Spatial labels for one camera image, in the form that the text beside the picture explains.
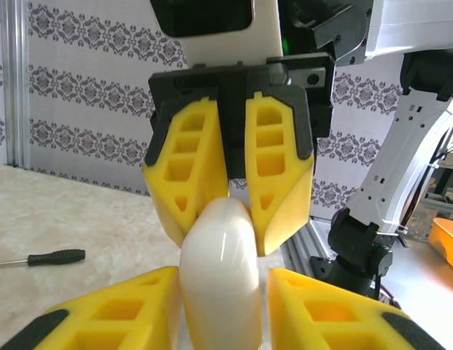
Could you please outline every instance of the screwdriver shaft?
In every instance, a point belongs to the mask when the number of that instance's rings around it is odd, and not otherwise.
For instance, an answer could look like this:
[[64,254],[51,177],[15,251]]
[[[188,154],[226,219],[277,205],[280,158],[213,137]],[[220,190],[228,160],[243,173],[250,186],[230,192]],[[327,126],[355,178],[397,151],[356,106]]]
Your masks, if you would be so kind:
[[27,265],[27,259],[0,262],[0,266],[4,266],[4,265],[13,266],[13,265],[23,265],[23,264]]

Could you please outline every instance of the white table surface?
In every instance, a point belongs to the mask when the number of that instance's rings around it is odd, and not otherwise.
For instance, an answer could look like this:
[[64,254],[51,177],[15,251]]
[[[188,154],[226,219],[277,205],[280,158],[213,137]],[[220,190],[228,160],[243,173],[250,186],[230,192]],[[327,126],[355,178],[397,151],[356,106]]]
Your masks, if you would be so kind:
[[[85,249],[85,261],[0,268],[0,346],[56,304],[179,264],[150,198],[0,166],[0,261],[70,248]],[[284,267],[279,249],[259,267],[269,349],[264,293],[268,269]],[[191,348],[183,320],[178,349]]]

